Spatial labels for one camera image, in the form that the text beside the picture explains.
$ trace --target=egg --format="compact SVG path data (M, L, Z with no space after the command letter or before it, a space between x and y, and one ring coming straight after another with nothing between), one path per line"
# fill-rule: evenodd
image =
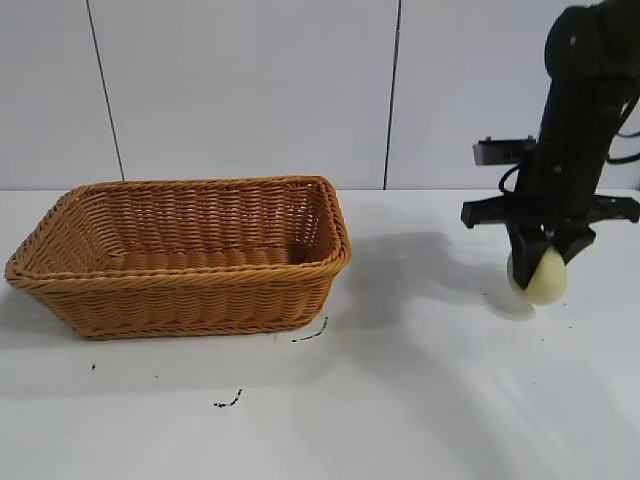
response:
M564 295L568 284L567 266L562 255L550 247L538 263L533 277L526 289L520 288L513 278L513 259L507 260L507 277L516 294L534 305L549 305L557 302Z

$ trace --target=black robotic arm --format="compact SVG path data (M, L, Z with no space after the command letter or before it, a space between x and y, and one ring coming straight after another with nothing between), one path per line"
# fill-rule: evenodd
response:
M513 279L526 289L553 247L567 264L595 241L590 224L640 220L631 198L595 195L616 134L640 98L640 0L570 7L551 28L545 48L551 86L539 137L490 138L474 147L479 165L515 164L499 183L502 195L466 202L462 221L506 225ZM515 188L506 179L518 173Z

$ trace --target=white wall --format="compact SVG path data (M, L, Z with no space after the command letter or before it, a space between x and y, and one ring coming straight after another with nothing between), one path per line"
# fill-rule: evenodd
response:
M505 167L476 167L472 144L537 135L554 20L580 0L403 0L389 188L495 188ZM630 125L640 130L640 112ZM640 142L612 152L636 153ZM636 187L640 164L601 185Z
M403 0L389 188L494 188L471 146L537 133L546 36L576 2ZM126 178L382 187L397 0L91 5ZM5 0L0 65L0 188L120 178L84 0ZM639 184L640 164L601 183Z
M128 179L381 187L395 0L93 5Z
M120 178L82 0L3 0L0 189Z

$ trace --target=black stain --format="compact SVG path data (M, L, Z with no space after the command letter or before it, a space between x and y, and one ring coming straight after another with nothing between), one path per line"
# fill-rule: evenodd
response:
M242 389L238 390L238 393L236 394L236 398L234 398L232 402L230 402L230 403L214 403L213 406L214 407L218 407L218 408L233 407L236 403L238 403L238 400L240 400L240 395L242 395Z
M318 331L317 333L314 333L313 335L309 335L308 337L302 337L302 338L296 338L291 340L291 343L297 343L297 342L303 342L305 340L311 340L312 338L318 337L320 335L322 335L322 332L324 332L324 329L327 328L327 323L329 323L329 317L324 317L324 323L322 324L322 328L320 328L320 331Z

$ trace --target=wicker basket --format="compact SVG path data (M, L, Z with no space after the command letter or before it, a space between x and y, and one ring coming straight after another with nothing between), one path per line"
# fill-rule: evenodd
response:
M321 177L116 182L64 195L6 278L87 338L258 333L310 322L350 258Z

